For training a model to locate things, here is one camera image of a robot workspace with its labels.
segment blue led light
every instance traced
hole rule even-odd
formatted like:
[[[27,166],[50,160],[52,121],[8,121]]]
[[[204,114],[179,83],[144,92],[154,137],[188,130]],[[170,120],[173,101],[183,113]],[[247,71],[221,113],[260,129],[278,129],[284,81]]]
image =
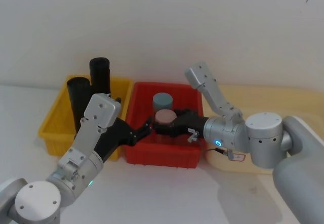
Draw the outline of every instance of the blue led light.
[[[222,142],[220,140],[214,140],[214,143],[216,146],[219,146],[219,147],[222,146]]]

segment white table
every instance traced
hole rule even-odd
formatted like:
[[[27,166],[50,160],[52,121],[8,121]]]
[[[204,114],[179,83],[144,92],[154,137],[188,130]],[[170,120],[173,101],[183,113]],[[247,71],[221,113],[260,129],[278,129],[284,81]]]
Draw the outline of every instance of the white table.
[[[0,86],[0,183],[44,180],[58,158],[47,155],[37,130],[58,91]],[[61,223],[298,223],[269,175],[106,162]]]

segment white wall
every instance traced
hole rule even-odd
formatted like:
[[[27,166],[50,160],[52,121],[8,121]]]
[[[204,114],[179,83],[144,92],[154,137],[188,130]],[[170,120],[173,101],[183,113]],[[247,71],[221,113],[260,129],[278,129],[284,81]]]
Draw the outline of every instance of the white wall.
[[[112,74],[324,89],[324,0],[0,0],[0,83],[59,87],[97,56]]]

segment label tag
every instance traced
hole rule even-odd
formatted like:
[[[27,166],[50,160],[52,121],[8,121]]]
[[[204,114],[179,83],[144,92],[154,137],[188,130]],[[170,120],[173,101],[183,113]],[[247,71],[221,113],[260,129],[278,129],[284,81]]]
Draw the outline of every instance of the label tag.
[[[188,132],[189,132],[189,133],[195,133],[196,131],[195,131],[194,129],[190,129],[190,128],[188,128]]]
[[[244,154],[233,154],[233,159],[231,161],[243,162],[245,160]]]

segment black cylinder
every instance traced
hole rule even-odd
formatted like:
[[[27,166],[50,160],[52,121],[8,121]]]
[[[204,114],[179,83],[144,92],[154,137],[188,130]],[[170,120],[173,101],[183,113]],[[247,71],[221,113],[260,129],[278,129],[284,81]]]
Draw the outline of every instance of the black cylinder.
[[[88,79],[84,77],[75,77],[67,81],[67,90],[71,101],[71,108],[74,118],[75,132],[81,127],[80,120],[92,96],[91,86]]]
[[[104,57],[93,58],[90,63],[90,76],[93,93],[110,93],[109,60]]]

